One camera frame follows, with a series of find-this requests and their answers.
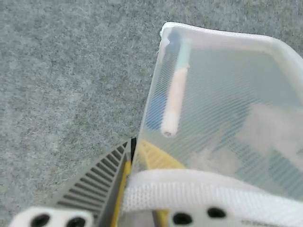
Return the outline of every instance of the white fabric strap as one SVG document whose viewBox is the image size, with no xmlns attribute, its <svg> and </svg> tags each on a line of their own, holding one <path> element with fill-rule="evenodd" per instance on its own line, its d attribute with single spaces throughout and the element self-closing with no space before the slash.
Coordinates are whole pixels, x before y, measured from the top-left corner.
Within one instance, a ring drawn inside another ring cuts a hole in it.
<svg viewBox="0 0 303 227">
<path fill-rule="evenodd" d="M 238 180 L 190 169 L 148 170 L 132 175 L 122 211 L 226 207 L 242 221 L 303 227 L 303 203 L 265 193 Z"/>
</svg>

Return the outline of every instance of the white zipper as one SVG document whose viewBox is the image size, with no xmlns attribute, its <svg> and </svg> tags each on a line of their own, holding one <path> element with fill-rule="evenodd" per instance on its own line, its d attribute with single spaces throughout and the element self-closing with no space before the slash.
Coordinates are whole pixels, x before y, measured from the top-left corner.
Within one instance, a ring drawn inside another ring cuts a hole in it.
<svg viewBox="0 0 303 227">
<path fill-rule="evenodd" d="M 162 33 L 163 33 L 164 29 L 172 28 L 172 27 L 183 27 L 183 28 L 188 28 L 188 29 L 191 29 L 191 30 L 196 30 L 198 32 L 208 32 L 208 33 L 222 34 L 222 35 L 257 36 L 257 37 L 260 37 L 260 38 L 263 37 L 263 38 L 266 38 L 266 39 L 273 39 L 272 37 L 267 36 L 267 35 L 256 35 L 256 34 L 248 34 L 248 33 L 238 33 L 238 32 L 226 32 L 226 31 L 212 30 L 212 29 L 208 29 L 208 28 L 196 27 L 196 26 L 193 26 L 193 25 L 187 25 L 187 24 L 178 23 L 178 22 L 166 22 L 162 26 L 162 29 L 160 31 L 160 36 L 162 37 Z"/>
</svg>

